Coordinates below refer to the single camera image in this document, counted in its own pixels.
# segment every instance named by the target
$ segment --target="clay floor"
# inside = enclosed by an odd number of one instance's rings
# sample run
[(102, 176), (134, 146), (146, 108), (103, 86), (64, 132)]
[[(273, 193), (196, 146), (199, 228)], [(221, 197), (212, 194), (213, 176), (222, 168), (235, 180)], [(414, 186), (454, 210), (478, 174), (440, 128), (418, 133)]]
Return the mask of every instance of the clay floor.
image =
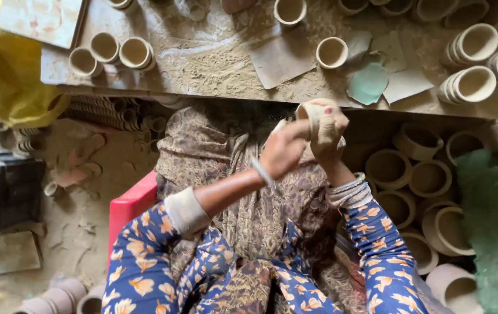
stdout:
[[(376, 110), (346, 113), (351, 121), (345, 134), (346, 157), (354, 165), (351, 168), (359, 167), (370, 154), (360, 147), (389, 143), (398, 126), (408, 120), (419, 121), (441, 134), (478, 130), (490, 147), (498, 151), (498, 121)], [(91, 134), (72, 121), (58, 120), (52, 125), (46, 137), (47, 149), (39, 156), (47, 164), (44, 182), (49, 181), (50, 172), (67, 169), (71, 149)], [(91, 159), (103, 167), (101, 176), (68, 188), (56, 202), (43, 199), (42, 222), (47, 233), (38, 236), (43, 267), (0, 275), (0, 313), (9, 313), (22, 299), (43, 292), (52, 280), (61, 276), (77, 276), (87, 284), (105, 279), (109, 203), (152, 170), (158, 158), (157, 154), (140, 151), (134, 145), (133, 133), (116, 132), (107, 138), (107, 145)], [(134, 170), (127, 163), (133, 164)]]

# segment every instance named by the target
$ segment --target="red plastic chair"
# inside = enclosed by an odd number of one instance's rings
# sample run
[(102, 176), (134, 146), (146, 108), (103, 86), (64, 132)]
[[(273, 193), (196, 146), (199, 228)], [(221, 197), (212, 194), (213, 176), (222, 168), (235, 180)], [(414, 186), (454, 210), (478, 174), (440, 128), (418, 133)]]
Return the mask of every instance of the red plastic chair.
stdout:
[(151, 171), (109, 204), (108, 266), (117, 235), (131, 220), (156, 203), (157, 189), (156, 172)]

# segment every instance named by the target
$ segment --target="silver bangle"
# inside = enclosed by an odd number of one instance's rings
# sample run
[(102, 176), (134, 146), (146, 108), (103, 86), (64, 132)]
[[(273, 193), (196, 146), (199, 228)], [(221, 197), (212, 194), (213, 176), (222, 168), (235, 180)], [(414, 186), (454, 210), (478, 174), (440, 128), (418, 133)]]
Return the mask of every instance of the silver bangle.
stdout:
[(261, 176), (261, 178), (266, 182), (266, 185), (276, 194), (278, 194), (279, 196), (282, 196), (282, 191), (276, 186), (276, 181), (274, 181), (265, 171), (265, 169), (263, 169), (263, 167), (261, 166), (261, 163), (259, 162), (258, 159), (254, 158), (253, 161), (253, 168), (255, 168), (255, 170), (257, 170), (257, 172), (259, 173), (259, 175)]

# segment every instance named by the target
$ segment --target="woman's right hand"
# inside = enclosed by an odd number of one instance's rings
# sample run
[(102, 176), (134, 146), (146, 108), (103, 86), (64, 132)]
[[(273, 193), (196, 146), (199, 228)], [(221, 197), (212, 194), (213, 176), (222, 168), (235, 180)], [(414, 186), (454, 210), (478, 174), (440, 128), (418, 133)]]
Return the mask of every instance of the woman's right hand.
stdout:
[(303, 137), (309, 129), (309, 120), (297, 120), (270, 133), (259, 163), (273, 180), (281, 179), (298, 165), (305, 150)]

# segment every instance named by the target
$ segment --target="wooden table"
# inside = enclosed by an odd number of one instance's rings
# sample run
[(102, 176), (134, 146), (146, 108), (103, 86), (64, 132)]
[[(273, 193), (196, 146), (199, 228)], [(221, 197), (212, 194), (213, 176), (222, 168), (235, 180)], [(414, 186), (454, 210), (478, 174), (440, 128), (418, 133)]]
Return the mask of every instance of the wooden table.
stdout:
[(200, 0), (207, 9), (206, 17), (200, 22), (183, 17), (173, 2), (138, 1), (141, 10), (126, 16), (110, 8), (104, 0), (91, 0), (78, 43), (87, 47), (90, 39), (101, 31), (113, 34), (121, 42), (131, 36), (141, 36), (154, 47), (155, 69), (141, 74), (122, 66), (106, 65), (104, 74), (85, 79), (69, 69), (70, 51), (44, 45), (41, 80), (62, 85), (66, 93), (137, 97), (172, 93), (292, 103), (326, 97), (336, 99), (345, 107), (498, 118), (498, 86), (489, 99), (475, 105), (441, 104), (436, 97), (438, 86), (456, 71), (444, 68), (439, 58), (444, 46), (459, 30), (446, 30), (439, 24), (418, 25), (408, 17), (383, 19), (374, 6), (355, 17), (342, 17), (333, 0), (308, 1), (307, 16), (301, 26), (313, 49), (320, 40), (330, 36), (344, 39), (351, 30), (371, 31), (373, 37), (390, 30), (406, 30), (412, 34), (423, 72), (435, 88), (392, 106), (383, 97), (378, 104), (363, 106), (346, 95), (346, 85), (357, 70), (347, 65), (335, 70), (317, 65), (276, 88), (263, 88), (251, 62), (251, 52), (282, 32), (273, 17), (273, 0), (261, 0), (233, 16), (222, 10), (220, 0)]

